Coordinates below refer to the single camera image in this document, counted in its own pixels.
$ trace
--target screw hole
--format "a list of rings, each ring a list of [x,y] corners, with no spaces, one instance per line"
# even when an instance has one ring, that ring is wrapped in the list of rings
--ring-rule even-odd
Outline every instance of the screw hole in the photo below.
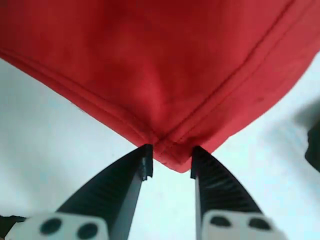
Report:
[[[265,231],[271,230],[271,226],[269,225],[269,223],[267,223],[265,220],[261,218],[252,218],[249,222],[249,226],[251,228],[265,230]]]
[[[56,233],[62,225],[62,221],[59,218],[51,218],[45,221],[40,228],[40,232],[43,235],[50,235]]]
[[[210,223],[218,227],[231,227],[231,222],[224,216],[214,216]]]
[[[97,235],[98,226],[94,223],[86,223],[78,230],[78,237],[82,240],[91,239]]]

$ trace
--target white surface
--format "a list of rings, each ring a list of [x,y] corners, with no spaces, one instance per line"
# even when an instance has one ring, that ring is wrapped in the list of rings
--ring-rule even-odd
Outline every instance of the white surface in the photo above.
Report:
[[[320,116],[320,55],[277,105],[214,153],[289,240],[318,240],[320,174],[305,160]],[[40,82],[0,60],[0,214],[55,211],[136,147]],[[195,240],[194,182],[154,162],[130,240]]]
[[[226,218],[231,226],[219,226],[211,223],[214,217]],[[270,230],[250,227],[251,219],[264,220]],[[273,221],[263,214],[223,210],[207,211],[203,216],[202,240],[288,240]]]
[[[40,229],[48,220],[60,219],[60,228],[51,234],[43,235]],[[60,212],[44,213],[16,223],[5,236],[5,240],[81,240],[79,229],[86,224],[95,224],[97,233],[90,240],[109,240],[108,225],[100,217],[66,214]]]

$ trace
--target textured grip surface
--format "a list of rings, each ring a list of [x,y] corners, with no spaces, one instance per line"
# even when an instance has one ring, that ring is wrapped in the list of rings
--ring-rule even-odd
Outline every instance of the textured grip surface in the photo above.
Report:
[[[103,218],[111,240],[126,239],[142,181],[153,175],[152,161],[152,145],[137,148],[92,178],[57,211]]]

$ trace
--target red fabric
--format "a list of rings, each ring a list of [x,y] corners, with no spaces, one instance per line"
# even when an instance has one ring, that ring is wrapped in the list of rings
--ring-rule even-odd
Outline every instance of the red fabric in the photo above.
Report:
[[[3,0],[0,57],[185,172],[320,49],[320,0]]]

